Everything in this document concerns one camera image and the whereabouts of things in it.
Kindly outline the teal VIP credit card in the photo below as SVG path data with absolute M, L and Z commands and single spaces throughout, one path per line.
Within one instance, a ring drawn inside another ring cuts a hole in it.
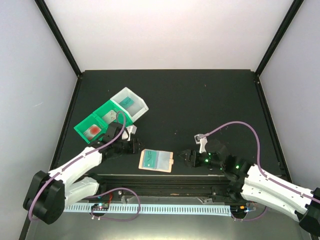
M 142 159 L 142 168 L 155 169 L 157 167 L 158 152 L 156 150 L 145 149 Z

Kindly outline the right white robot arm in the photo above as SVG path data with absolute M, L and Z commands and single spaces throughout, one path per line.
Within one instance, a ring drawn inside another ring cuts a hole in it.
M 260 203 L 298 222 L 314 236 L 320 235 L 320 189 L 294 185 L 263 169 L 250 160 L 232 155 L 218 140 L 201 143 L 198 150 L 178 154 L 188 167 L 220 170 L 230 181 L 222 195 L 234 202 Z

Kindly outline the tan card holder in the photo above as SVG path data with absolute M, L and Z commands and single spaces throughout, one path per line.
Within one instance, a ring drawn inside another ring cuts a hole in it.
M 163 151 L 163 150 L 155 150 L 157 151 L 157 167 L 155 169 L 142 168 L 142 161 L 143 161 L 145 150 L 149 150 L 149 149 L 144 149 L 141 152 L 139 166 L 138 166 L 140 170 L 156 171 L 156 172 L 164 172 L 164 173 L 170 173 L 172 171 L 172 166 L 174 164 L 174 159 L 173 159 L 174 153 L 169 151 Z

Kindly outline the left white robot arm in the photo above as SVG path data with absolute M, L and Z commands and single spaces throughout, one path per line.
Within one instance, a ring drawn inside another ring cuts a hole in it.
M 67 207 L 80 200 L 101 200 L 106 195 L 112 196 L 114 190 L 107 190 L 102 177 L 96 173 L 84 174 L 113 154 L 137 154 L 142 144 L 134 136 L 136 131 L 135 125 L 125 127 L 112 122 L 105 133 L 99 133 L 95 140 L 67 163 L 49 172 L 37 172 L 23 202 L 29 220 L 41 220 L 50 225 Z

